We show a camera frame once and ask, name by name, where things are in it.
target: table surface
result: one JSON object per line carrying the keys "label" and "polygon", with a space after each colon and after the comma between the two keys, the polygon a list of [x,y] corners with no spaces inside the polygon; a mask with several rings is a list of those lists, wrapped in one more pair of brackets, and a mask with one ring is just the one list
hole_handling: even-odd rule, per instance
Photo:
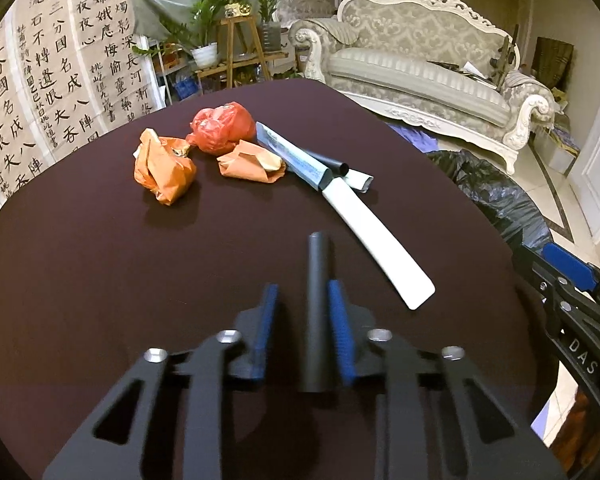
{"label": "table surface", "polygon": [[[238,101],[299,146],[375,176],[362,200],[433,280],[409,311],[327,202],[293,174],[273,185],[198,177],[171,207],[133,179],[144,128],[184,137],[203,107]],[[245,478],[369,479],[374,424],[343,394],[331,409],[296,392],[303,355],[307,236],[334,242],[337,277],[378,326],[414,346],[460,345],[531,422],[557,377],[538,298],[487,219],[426,156],[353,101],[310,80],[202,96],[133,121],[36,177],[0,211],[0,439],[26,473],[45,467],[150,347],[182,351],[232,327],[263,284],[280,286],[284,343],[267,386],[237,399]]]}

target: black tube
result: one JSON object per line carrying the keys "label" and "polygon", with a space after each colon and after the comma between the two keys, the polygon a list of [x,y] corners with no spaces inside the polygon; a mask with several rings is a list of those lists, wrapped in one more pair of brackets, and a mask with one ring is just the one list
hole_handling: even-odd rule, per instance
{"label": "black tube", "polygon": [[300,389],[307,393],[330,392],[335,386],[333,345],[329,322],[327,282],[329,237],[324,232],[309,236],[306,280],[306,333]]}
{"label": "black tube", "polygon": [[346,162],[340,162],[334,158],[320,155],[320,153],[310,152],[309,150],[303,150],[307,155],[311,155],[315,160],[323,163],[327,168],[333,172],[333,176],[345,176],[349,172],[349,165]]}

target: metal screw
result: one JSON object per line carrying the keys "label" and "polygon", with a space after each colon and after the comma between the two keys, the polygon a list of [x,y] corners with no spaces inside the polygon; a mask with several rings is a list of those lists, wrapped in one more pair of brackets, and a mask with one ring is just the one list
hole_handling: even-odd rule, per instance
{"label": "metal screw", "polygon": [[167,351],[162,348],[149,348],[144,353],[144,359],[150,363],[161,363],[167,358]]}
{"label": "metal screw", "polygon": [[235,343],[236,341],[240,341],[242,334],[237,330],[221,330],[216,335],[216,339],[218,339],[221,343]]}
{"label": "metal screw", "polygon": [[458,361],[464,357],[464,348],[461,346],[445,346],[441,350],[442,357],[450,361]]}
{"label": "metal screw", "polygon": [[369,330],[366,333],[366,336],[371,339],[371,341],[375,341],[377,343],[383,343],[389,341],[394,335],[391,333],[391,330],[387,330],[385,328],[375,328],[373,330]]}

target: black garbage bag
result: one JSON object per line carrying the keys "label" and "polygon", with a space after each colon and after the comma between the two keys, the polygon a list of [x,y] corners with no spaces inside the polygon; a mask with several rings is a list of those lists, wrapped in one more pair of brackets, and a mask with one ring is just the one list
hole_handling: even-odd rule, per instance
{"label": "black garbage bag", "polygon": [[493,164],[467,150],[427,156],[478,206],[512,250],[524,244],[539,253],[554,241],[534,201]]}

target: sofa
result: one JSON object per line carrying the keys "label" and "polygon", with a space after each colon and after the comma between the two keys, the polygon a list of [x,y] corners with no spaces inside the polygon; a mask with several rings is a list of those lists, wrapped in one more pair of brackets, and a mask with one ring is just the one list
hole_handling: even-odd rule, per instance
{"label": "sofa", "polygon": [[431,63],[469,61],[490,76],[506,36],[460,0],[343,0],[337,18],[289,30],[293,46],[310,49],[305,77],[382,116],[496,153],[513,174],[531,121],[553,123],[550,90],[517,70],[517,46],[499,92]]}
{"label": "sofa", "polygon": [[327,0],[279,0],[273,12],[273,21],[280,27],[291,27],[303,18],[330,18],[335,7]]}

